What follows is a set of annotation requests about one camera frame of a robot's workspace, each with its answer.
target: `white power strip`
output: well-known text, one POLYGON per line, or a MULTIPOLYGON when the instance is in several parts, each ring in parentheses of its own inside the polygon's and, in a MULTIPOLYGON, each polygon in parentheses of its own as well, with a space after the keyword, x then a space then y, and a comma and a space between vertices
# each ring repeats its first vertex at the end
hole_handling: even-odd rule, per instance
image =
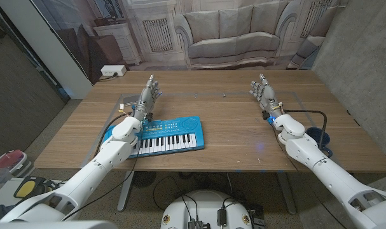
POLYGON ((101 69, 103 76, 113 76, 114 73, 117 73, 118 76, 123 76, 127 68, 124 65, 121 66, 104 66, 101 69))

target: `table leg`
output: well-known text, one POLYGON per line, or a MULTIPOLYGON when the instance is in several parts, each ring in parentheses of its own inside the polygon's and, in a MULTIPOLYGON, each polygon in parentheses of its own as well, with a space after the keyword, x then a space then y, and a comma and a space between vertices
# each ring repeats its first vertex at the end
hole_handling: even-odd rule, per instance
POLYGON ((129 178, 122 185, 121 195, 119 196, 118 206, 116 207, 118 211, 125 210, 130 193, 130 187, 132 186, 132 181, 134 179, 134 173, 135 172, 132 171, 131 175, 129 176, 130 171, 127 171, 125 174, 125 178, 127 176, 129 176, 129 178))
POLYGON ((286 202, 287 211, 289 214, 296 214, 296 206, 293 200, 293 194, 287 178, 287 174, 284 172, 277 173, 277 180, 280 184, 280 189, 283 192, 283 197, 286 202))

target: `window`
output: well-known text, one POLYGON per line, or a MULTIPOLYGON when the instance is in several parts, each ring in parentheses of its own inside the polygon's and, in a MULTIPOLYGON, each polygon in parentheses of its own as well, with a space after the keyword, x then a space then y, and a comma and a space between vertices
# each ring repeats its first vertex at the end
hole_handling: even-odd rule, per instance
POLYGON ((123 18, 118 0, 93 0, 103 18, 123 18))

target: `blue cup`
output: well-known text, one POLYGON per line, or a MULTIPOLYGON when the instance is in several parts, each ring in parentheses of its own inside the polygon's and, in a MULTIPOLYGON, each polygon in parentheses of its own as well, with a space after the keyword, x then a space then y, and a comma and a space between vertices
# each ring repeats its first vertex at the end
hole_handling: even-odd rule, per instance
MULTIPOLYGON (((317 127, 310 127, 306 130, 306 134, 312 137, 317 142, 317 145, 319 145, 320 143, 321 133, 322 129, 317 127)), ((328 143, 330 143, 330 136, 325 132, 322 136, 321 150, 326 151, 328 153, 328 157, 331 158, 333 152, 327 147, 328 143)))

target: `wooden table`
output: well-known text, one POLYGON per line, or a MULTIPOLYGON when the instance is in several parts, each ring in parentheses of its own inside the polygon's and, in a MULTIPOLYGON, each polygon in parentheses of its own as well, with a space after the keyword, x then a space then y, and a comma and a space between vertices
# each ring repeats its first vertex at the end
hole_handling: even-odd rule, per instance
MULTIPOLYGON (((327 114, 329 147, 344 169, 386 172, 386 156, 311 71, 129 71, 124 77, 94 86, 35 166, 80 169, 92 159, 89 152, 121 94, 140 94, 154 74, 163 91, 153 110, 154 119, 198 115, 205 149, 139 158, 135 170, 296 172, 271 126, 262 120, 258 102, 247 93, 250 82, 259 81, 260 73, 285 109, 316 109, 327 114)), ((291 115, 306 128, 322 125, 319 114, 291 115)), ((130 169, 134 160, 116 169, 130 169)), ((294 164, 300 171, 308 171, 300 163, 294 164)))

